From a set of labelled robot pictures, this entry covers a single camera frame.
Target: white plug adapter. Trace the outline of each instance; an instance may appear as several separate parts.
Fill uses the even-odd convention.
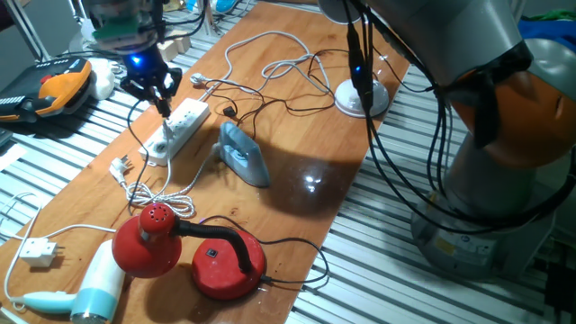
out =
[[[58,244],[47,238],[28,238],[20,251],[20,259],[31,267],[49,267],[58,252]]]

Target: red lamp shade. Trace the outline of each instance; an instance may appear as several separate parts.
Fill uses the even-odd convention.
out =
[[[175,223],[170,207],[152,203],[122,224],[112,241],[120,269],[138,278],[161,276],[172,269],[182,253],[180,237],[169,235]]]

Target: red lamp base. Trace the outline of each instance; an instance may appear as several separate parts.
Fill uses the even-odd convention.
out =
[[[245,231],[238,230],[244,239],[252,270],[242,273],[232,245],[224,239],[206,239],[196,250],[192,261],[192,278],[198,289],[216,300],[232,300],[253,291],[260,283],[266,258],[260,243]]]

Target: blue led light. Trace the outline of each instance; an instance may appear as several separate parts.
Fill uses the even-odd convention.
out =
[[[134,62],[135,65],[140,65],[140,62],[142,61],[142,58],[139,58],[137,56],[133,56],[132,58],[132,62]]]

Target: white plug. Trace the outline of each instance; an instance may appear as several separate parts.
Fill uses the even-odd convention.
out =
[[[47,238],[28,238],[20,251],[20,259],[31,267],[49,267],[58,252],[58,244]]]
[[[112,160],[108,171],[112,174],[114,179],[118,181],[119,184],[126,183],[126,179],[124,178],[124,173],[131,168],[131,162],[128,159],[128,156],[124,156],[123,158],[115,158]]]
[[[192,82],[194,86],[201,86],[205,81],[208,80],[208,77],[203,76],[200,73],[194,73],[190,76],[190,82]]]

